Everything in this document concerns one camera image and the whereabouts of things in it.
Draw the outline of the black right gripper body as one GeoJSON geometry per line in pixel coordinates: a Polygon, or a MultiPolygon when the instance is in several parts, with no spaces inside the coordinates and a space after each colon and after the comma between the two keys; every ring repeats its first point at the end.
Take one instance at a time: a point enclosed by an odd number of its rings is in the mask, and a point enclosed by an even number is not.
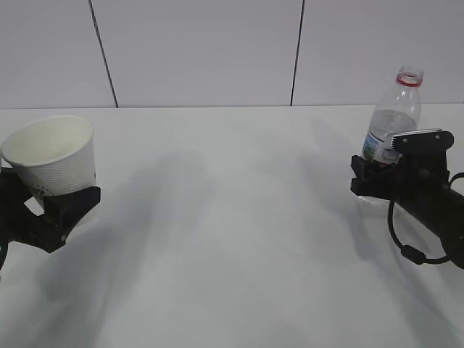
{"type": "Polygon", "coordinates": [[[446,153],[404,155],[396,164],[382,166],[380,181],[351,180],[351,192],[358,196],[392,199],[407,191],[448,187],[450,172],[446,153]]]}

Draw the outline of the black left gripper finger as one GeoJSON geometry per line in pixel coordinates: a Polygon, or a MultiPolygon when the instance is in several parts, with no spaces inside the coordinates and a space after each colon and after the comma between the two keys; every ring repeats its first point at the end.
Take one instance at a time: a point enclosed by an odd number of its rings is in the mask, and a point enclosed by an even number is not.
{"type": "Polygon", "coordinates": [[[45,196],[44,216],[47,222],[59,228],[74,228],[100,201],[98,186],[61,196],[45,196]]]}
{"type": "Polygon", "coordinates": [[[1,168],[1,216],[21,216],[29,212],[25,202],[32,197],[12,168],[1,168]]]}

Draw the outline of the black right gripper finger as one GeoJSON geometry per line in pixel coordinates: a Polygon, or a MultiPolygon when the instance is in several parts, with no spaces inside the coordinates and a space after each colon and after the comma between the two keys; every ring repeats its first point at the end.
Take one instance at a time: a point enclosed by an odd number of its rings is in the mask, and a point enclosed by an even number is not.
{"type": "Polygon", "coordinates": [[[370,162],[358,155],[351,157],[351,169],[354,173],[353,180],[380,181],[383,178],[384,169],[377,162],[370,162]]]}

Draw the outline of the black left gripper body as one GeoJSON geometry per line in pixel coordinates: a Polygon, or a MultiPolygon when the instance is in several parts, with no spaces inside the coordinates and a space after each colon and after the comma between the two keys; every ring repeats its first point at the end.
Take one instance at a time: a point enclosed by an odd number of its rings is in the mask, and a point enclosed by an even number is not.
{"type": "Polygon", "coordinates": [[[65,245],[73,223],[57,216],[35,215],[23,203],[1,205],[1,247],[11,242],[52,253],[65,245]]]}

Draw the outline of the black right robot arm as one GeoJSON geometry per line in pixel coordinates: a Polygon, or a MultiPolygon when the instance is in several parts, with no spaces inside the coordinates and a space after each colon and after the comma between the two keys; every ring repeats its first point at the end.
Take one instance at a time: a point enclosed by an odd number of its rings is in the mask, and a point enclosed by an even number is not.
{"type": "Polygon", "coordinates": [[[385,167],[358,155],[351,158],[355,177],[351,192],[389,203],[387,225],[400,254],[416,265],[441,265],[447,262],[463,268],[463,195],[451,188],[463,174],[450,177],[444,152],[429,155],[404,155],[385,167]],[[403,244],[394,229],[394,206],[399,205],[439,238],[444,255],[429,258],[413,246],[403,244]]]}

